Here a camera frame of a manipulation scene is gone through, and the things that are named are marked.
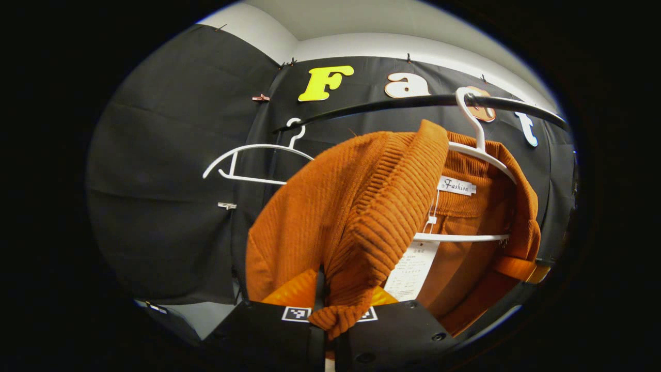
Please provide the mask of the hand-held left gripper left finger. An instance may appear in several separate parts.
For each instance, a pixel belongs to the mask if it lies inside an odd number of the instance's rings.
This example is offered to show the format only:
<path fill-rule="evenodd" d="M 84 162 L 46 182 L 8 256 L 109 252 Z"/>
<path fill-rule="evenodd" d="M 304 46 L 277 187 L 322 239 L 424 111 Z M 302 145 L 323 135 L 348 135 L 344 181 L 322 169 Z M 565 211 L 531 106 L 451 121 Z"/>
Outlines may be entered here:
<path fill-rule="evenodd" d="M 324 370 L 326 332 L 309 322 L 324 306 L 324 269 L 311 307 L 242 301 L 201 342 L 221 370 Z"/>

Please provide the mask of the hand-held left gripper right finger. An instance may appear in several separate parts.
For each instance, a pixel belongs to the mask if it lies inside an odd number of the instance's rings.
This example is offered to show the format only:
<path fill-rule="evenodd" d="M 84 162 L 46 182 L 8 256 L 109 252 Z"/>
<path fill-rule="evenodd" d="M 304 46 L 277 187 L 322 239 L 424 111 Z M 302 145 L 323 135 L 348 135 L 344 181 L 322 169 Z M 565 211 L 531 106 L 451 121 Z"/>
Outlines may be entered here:
<path fill-rule="evenodd" d="M 372 306 L 335 340 L 335 369 L 433 370 L 457 344 L 418 301 Z"/>

